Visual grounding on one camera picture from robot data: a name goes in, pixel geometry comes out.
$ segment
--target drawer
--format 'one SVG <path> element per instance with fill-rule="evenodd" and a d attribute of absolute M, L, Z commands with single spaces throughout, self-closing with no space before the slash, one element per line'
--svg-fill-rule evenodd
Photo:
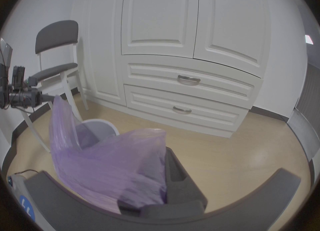
<path fill-rule="evenodd" d="M 162 90 L 125 85 L 124 91 L 129 108 L 219 130 L 236 131 L 248 113 L 245 108 Z"/>
<path fill-rule="evenodd" d="M 158 55 L 122 56 L 123 83 L 206 98 L 251 109 L 263 80 L 197 59 Z"/>

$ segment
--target blue circle sticker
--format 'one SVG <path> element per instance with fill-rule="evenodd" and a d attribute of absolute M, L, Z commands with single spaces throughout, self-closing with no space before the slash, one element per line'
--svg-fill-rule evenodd
<path fill-rule="evenodd" d="M 19 202 L 22 206 L 22 208 L 24 209 L 24 211 L 32 218 L 33 221 L 35 221 L 35 213 L 33 211 L 33 208 L 32 208 L 32 205 L 31 203 L 29 202 L 29 200 L 24 197 L 23 195 L 21 195 L 19 197 Z"/>

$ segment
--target wardrobe door handle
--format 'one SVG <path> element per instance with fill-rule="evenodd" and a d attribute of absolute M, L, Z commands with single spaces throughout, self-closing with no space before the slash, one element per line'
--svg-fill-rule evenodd
<path fill-rule="evenodd" d="M 175 106 L 174 106 L 174 110 L 177 110 L 177 111 L 180 111 L 180 112 L 184 112 L 184 113 L 191 113 L 191 109 L 190 110 L 183 110 L 183 109 L 177 108 Z"/>
<path fill-rule="evenodd" d="M 182 76 L 182 75 L 178 75 L 178 79 L 188 80 L 188 81 L 195 81 L 195 82 L 200 82 L 201 81 L 198 78 L 191 78 L 191 77 Z"/>

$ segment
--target ceiling light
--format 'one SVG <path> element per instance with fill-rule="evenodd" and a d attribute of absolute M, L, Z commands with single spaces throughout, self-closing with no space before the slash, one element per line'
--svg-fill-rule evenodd
<path fill-rule="evenodd" d="M 313 45 L 313 42 L 309 35 L 306 35 L 306 43 Z"/>

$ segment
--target translucent bag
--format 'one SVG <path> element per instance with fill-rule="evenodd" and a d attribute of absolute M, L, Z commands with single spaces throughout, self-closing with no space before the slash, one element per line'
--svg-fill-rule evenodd
<path fill-rule="evenodd" d="M 73 116 L 68 102 L 56 96 L 53 106 L 51 156 L 66 186 L 117 213 L 118 200 L 136 208 L 165 203 L 164 130 L 138 129 L 99 141 Z"/>

